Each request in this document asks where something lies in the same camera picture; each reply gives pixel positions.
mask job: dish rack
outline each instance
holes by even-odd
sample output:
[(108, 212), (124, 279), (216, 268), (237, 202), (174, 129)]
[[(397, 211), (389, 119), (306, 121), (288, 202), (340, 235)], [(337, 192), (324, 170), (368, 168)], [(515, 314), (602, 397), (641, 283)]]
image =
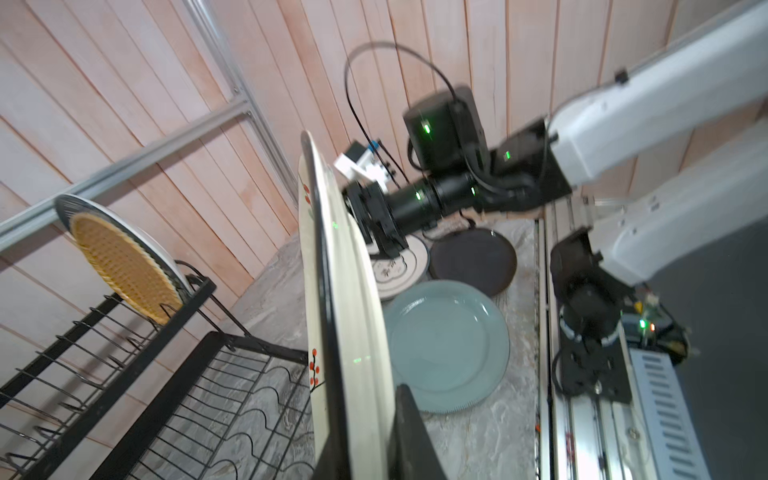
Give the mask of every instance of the dish rack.
[[(164, 307), (170, 317), (164, 326), (116, 293), (105, 296), (0, 389), (0, 409), (12, 404), (40, 421), (23, 429), (0, 422), (0, 429), (16, 440), (13, 452), (0, 452), (0, 466), (14, 472), (11, 478), (50, 477), (195, 313), (215, 330), (200, 341), (91, 478), (247, 480), (313, 474), (307, 352), (253, 337), (213, 295), (216, 286), (210, 279), (188, 263), (177, 263), (195, 272), (187, 276), (194, 294), (179, 310)], [(225, 333), (200, 310), (208, 299), (243, 336)], [(140, 317), (141, 325), (118, 320), (116, 312), (123, 308)], [(124, 341), (105, 335), (103, 327)], [(84, 345), (88, 333), (96, 335)], [(100, 355), (93, 338), (114, 353)], [(68, 365), (62, 355), (70, 349), (104, 366), (106, 378), (97, 381)], [(71, 374), (67, 387), (43, 378), (54, 364)], [(47, 408), (32, 405), (23, 393), (31, 388), (46, 389), (56, 395), (55, 401), (47, 402)]]

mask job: ventilation slot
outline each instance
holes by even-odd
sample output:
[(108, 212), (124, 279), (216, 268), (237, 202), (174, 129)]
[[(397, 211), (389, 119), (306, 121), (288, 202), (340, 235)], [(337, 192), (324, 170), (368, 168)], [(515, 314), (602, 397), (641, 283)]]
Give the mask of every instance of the ventilation slot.
[(658, 478), (710, 480), (688, 408), (667, 355), (630, 349)]

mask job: marble countertop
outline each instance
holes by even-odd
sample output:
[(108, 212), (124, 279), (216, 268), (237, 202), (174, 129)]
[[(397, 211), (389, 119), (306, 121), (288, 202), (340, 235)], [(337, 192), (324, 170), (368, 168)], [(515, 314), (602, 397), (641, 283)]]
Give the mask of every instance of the marble countertop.
[[(518, 269), (507, 290), (493, 300), (505, 316), (510, 356), (496, 390), (479, 404), (448, 415), (422, 414), (445, 474), (470, 478), (534, 478), (538, 408), (536, 235), (533, 220), (480, 220), (504, 235), (516, 250)], [(440, 237), (465, 228), (460, 217), (429, 232)], [(307, 348), (304, 282), (298, 236), (232, 309), (255, 336), (283, 346)]]

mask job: robotic arm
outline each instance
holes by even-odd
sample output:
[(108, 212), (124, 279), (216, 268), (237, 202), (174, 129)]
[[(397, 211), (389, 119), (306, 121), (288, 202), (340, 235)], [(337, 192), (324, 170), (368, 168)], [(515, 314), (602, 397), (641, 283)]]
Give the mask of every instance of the robotic arm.
[[(425, 177), (392, 194), (350, 184), (347, 206), (381, 257), (464, 208), (526, 211), (681, 131), (768, 94), (768, 2), (631, 75), (569, 101), (488, 149), (472, 93), (443, 91), (404, 114)], [(768, 214), (768, 124), (668, 181), (625, 213), (552, 250), (555, 295), (596, 340), (615, 330), (631, 286)]]

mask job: teal plate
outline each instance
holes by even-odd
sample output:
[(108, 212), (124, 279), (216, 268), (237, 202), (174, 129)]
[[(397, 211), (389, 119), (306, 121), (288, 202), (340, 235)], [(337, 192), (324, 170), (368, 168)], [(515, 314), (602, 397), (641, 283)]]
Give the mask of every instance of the teal plate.
[(509, 361), (504, 316), (465, 283), (436, 280), (399, 294), (384, 312), (392, 379), (422, 412), (465, 409), (491, 395)]

